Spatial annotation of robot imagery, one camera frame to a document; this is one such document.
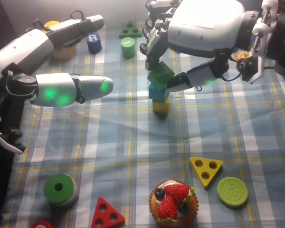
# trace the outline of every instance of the green triangle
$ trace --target green triangle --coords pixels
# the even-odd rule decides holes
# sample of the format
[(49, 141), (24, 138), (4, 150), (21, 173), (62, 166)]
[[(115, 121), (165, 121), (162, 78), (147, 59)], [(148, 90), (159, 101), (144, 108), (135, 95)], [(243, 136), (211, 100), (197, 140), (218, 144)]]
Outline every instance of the green triangle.
[(125, 38), (125, 37), (141, 37), (142, 32), (137, 28), (136, 24), (129, 21), (126, 26), (120, 31), (119, 38)]

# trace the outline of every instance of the triangle block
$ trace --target triangle block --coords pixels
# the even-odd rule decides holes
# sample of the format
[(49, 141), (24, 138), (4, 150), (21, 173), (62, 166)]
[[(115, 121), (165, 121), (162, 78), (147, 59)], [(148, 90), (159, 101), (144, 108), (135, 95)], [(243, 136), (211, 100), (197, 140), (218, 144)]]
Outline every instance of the triangle block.
[(223, 165), (222, 160), (190, 157), (190, 162), (199, 180), (206, 189)]
[(98, 198), (91, 228), (118, 227), (122, 226), (124, 222), (124, 216), (105, 201), (104, 198)]
[(120, 31), (119, 38), (125, 38), (125, 37), (141, 37), (143, 34), (142, 32), (137, 28), (136, 24), (129, 21), (127, 25)]

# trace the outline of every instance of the red round object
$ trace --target red round object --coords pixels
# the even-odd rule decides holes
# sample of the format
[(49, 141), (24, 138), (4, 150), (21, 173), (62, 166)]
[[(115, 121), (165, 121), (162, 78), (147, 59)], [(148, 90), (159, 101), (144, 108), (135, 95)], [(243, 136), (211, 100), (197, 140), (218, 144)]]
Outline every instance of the red round object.
[(49, 224), (47, 221), (38, 221), (35, 222), (31, 228), (54, 228), (51, 224)]

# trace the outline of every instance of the blue cylinder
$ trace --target blue cylinder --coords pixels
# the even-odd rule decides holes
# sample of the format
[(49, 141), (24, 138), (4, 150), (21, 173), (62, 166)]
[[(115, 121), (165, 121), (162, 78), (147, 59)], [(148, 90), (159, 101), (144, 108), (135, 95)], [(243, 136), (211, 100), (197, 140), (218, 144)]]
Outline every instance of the blue cylinder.
[(92, 54), (96, 54), (101, 51), (101, 41), (100, 41), (100, 35), (97, 33), (90, 33), (86, 37), (86, 43), (89, 48), (89, 51)]

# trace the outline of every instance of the checkered fabric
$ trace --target checkered fabric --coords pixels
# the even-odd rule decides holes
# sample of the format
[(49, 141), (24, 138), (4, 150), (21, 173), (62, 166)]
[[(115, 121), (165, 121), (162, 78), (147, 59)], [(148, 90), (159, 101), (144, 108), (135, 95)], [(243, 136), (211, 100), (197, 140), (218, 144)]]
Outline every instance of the checkered fabric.
[[(253, 85), (237, 79), (171, 94), (166, 119), (152, 112), (145, 56), (122, 57), (120, 27), (103, 28), (102, 51), (91, 55), (85, 40), (67, 62), (48, 61), (39, 72), (104, 75), (113, 92), (83, 105), (25, 105), (21, 129), (27, 149), (15, 157), (3, 211), (3, 228), (29, 228), (47, 220), (56, 228), (90, 228), (98, 197), (125, 217), (127, 228), (157, 227), (149, 195), (162, 180), (179, 179), (196, 187), (199, 228), (285, 228), (285, 81), (273, 70)], [(207, 61), (168, 50), (163, 61), (185, 72)], [(225, 75), (238, 74), (235, 64)], [(222, 172), (204, 190), (189, 157), (223, 160)], [(68, 211), (53, 210), (43, 195), (50, 175), (74, 178), (79, 200)], [(217, 184), (240, 178), (247, 205), (227, 208)]]

